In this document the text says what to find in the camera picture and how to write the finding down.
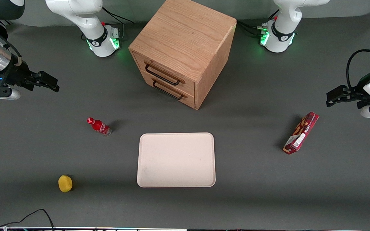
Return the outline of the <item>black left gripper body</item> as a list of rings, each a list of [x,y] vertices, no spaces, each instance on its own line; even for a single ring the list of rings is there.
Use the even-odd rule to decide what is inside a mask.
[[[364,90],[370,82],[370,72],[363,76],[360,81],[354,87],[351,86],[349,70],[347,70],[347,84],[350,93],[348,94],[347,102],[358,101],[357,107],[361,109],[363,106],[370,106],[370,94]]]

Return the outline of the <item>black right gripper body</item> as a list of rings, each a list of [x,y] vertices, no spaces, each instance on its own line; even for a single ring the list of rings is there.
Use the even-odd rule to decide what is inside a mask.
[[[20,66],[16,66],[17,60],[10,60],[8,66],[0,72],[0,85],[8,87],[8,85],[17,85],[32,91],[35,86],[40,87],[40,83],[35,72],[29,70],[28,65],[22,62]]]

